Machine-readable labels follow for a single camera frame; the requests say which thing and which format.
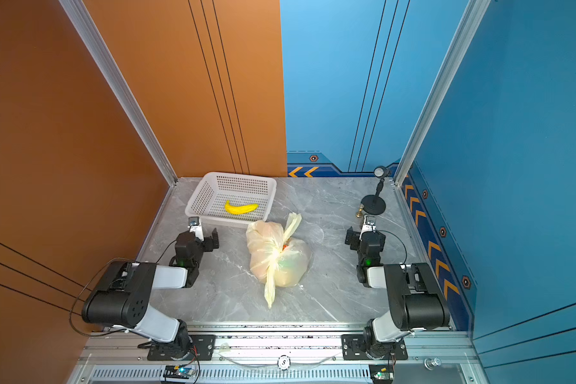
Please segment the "yellowish translucent plastic bag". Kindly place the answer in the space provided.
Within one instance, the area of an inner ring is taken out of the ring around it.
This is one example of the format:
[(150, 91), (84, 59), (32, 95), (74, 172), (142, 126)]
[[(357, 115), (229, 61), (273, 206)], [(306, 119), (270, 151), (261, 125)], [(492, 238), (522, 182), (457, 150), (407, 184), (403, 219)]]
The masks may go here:
[(246, 229), (251, 254), (251, 273), (264, 285), (267, 307), (273, 307), (277, 288), (299, 285), (308, 271), (311, 249), (294, 233), (302, 222), (300, 214), (288, 215), (283, 226), (276, 222), (257, 221)]

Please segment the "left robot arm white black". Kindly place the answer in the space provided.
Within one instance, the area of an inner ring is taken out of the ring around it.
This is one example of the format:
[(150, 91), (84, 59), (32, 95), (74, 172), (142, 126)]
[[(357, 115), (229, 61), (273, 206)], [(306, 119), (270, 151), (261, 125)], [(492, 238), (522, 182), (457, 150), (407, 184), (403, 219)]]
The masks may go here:
[(210, 361), (215, 337), (190, 334), (185, 321), (154, 308), (150, 296), (157, 290), (191, 288), (200, 275), (203, 255), (218, 248), (217, 230), (205, 237), (200, 226), (192, 226), (177, 236), (175, 256), (167, 266), (110, 262), (83, 304), (83, 321), (143, 337), (146, 341), (138, 348), (148, 351), (149, 361)]

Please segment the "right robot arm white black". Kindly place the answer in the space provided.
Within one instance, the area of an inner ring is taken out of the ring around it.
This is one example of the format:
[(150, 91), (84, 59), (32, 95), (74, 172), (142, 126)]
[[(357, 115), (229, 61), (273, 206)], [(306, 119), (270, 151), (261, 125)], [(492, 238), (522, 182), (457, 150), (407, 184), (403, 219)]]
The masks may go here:
[(356, 355), (405, 359), (406, 336), (449, 326), (451, 312), (428, 263), (382, 263), (386, 236), (378, 230), (357, 232), (350, 228), (345, 244), (357, 252), (358, 281), (366, 288), (384, 290), (388, 303), (384, 315), (366, 324)]

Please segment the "black round-base lamp stand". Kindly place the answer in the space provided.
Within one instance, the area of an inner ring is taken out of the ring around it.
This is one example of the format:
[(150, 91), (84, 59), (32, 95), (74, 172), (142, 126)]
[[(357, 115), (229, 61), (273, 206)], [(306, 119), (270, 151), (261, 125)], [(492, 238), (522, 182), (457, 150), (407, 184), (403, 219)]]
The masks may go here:
[(374, 176), (379, 180), (375, 193), (365, 196), (361, 201), (362, 208), (367, 214), (380, 215), (385, 212), (387, 205), (380, 195), (389, 174), (390, 168), (388, 166), (378, 166), (374, 169)]

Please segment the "white perforated plastic basket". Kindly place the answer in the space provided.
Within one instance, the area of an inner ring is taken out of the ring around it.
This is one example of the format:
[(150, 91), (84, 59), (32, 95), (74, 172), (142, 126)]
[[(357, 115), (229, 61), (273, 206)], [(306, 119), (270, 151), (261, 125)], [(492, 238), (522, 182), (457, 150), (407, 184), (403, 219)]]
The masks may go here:
[[(275, 179), (245, 174), (210, 172), (198, 183), (185, 214), (198, 217), (202, 224), (246, 228), (252, 222), (265, 221), (270, 214), (277, 182)], [(227, 206), (256, 205), (243, 214), (232, 214)]]

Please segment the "yellow banana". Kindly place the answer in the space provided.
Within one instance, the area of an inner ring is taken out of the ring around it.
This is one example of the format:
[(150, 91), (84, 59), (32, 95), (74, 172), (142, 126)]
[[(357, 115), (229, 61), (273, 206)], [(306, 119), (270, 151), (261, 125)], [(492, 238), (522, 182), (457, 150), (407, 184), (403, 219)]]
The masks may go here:
[(248, 205), (244, 205), (244, 206), (233, 206), (230, 203), (230, 201), (226, 201), (226, 204), (224, 206), (225, 211), (228, 214), (233, 214), (233, 215), (249, 214), (251, 212), (256, 211), (258, 208), (259, 208), (259, 205), (256, 203), (248, 204)]

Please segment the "left green circuit board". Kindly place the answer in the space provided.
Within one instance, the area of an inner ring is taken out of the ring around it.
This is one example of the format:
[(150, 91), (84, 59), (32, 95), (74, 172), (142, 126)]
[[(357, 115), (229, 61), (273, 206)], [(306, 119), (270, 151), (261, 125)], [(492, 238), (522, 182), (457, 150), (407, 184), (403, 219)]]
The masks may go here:
[(198, 370), (192, 366), (165, 366), (163, 370), (163, 381), (168, 383), (196, 383), (198, 380)]

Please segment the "right circuit board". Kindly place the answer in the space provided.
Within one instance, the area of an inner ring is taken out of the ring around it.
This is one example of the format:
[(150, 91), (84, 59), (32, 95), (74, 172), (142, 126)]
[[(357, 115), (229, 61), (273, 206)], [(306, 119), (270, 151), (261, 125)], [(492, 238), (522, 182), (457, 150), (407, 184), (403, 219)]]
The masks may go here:
[(369, 365), (370, 377), (373, 384), (392, 384), (395, 371), (388, 365)]

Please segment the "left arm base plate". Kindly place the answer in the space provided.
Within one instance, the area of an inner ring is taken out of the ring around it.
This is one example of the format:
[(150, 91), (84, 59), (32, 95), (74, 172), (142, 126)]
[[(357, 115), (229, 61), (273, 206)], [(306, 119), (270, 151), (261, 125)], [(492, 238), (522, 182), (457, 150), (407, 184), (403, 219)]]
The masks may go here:
[(194, 334), (174, 342), (150, 342), (148, 361), (211, 361), (214, 354), (216, 336), (213, 334)]

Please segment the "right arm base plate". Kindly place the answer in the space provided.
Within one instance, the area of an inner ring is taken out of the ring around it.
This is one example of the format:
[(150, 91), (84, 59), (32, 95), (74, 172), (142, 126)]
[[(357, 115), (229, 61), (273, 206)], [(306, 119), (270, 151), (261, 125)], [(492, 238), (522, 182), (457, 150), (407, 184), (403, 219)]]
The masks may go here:
[(367, 340), (362, 334), (341, 336), (342, 356), (347, 361), (391, 360), (405, 361), (409, 356), (405, 342), (378, 342)]

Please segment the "right aluminium corner post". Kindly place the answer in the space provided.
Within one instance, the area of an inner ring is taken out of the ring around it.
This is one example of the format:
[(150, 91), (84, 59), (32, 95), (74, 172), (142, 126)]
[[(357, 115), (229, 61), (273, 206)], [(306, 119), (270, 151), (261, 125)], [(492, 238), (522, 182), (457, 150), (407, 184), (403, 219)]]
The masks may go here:
[(490, 4), (491, 0), (470, 0), (467, 3), (395, 172), (396, 187), (403, 185)]

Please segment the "aluminium corner post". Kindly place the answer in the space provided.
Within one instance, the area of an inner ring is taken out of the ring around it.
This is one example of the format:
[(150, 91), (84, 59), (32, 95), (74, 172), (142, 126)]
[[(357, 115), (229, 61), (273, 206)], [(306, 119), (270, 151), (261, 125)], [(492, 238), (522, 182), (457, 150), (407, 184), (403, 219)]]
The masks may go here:
[(490, 4), (491, 0), (470, 0), (467, 3), (395, 172), (396, 187), (403, 185)]
[(168, 185), (173, 187), (178, 181), (178, 176), (123, 76), (123, 73), (119, 69), (109, 47), (105, 43), (99, 29), (96, 27), (86, 5), (80, 0), (60, 0), (59, 3), (154, 160), (157, 168), (160, 170)]

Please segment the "left aluminium corner post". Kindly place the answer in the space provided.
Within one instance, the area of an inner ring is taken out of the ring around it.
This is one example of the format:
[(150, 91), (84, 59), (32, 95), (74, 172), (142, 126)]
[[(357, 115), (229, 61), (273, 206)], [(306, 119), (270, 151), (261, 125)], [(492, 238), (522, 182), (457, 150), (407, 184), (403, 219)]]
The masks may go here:
[(99, 29), (96, 27), (86, 5), (80, 0), (60, 0), (59, 3), (154, 160), (157, 168), (160, 170), (168, 185), (173, 187), (178, 181), (178, 176), (123, 76), (123, 73), (119, 69), (109, 47), (105, 43)]

